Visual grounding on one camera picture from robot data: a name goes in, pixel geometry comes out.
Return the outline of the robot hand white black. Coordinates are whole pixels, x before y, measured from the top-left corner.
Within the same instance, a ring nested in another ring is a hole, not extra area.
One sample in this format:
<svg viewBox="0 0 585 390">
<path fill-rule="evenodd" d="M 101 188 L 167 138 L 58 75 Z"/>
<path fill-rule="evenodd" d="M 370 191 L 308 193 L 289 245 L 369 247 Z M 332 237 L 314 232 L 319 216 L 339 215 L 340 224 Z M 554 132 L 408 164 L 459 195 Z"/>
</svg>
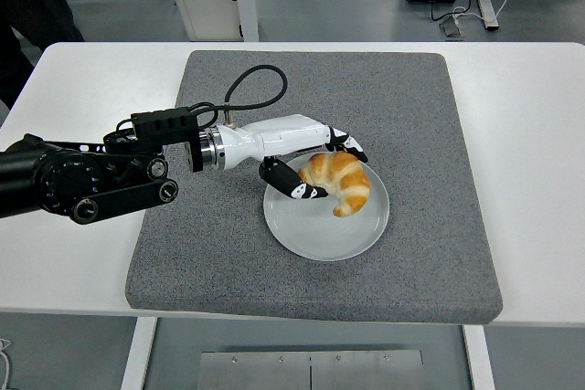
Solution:
<svg viewBox="0 0 585 390">
<path fill-rule="evenodd" d="M 352 136 L 300 114 L 258 121 L 242 128 L 221 125 L 209 131 L 209 139 L 215 147 L 215 168 L 228 170 L 246 159 L 257 160 L 261 163 L 261 179 L 294 199 L 321 198 L 328 193 L 303 182 L 280 160 L 282 156 L 325 146 L 330 151 L 350 153 L 363 163 L 367 161 L 363 148 Z"/>
</svg>

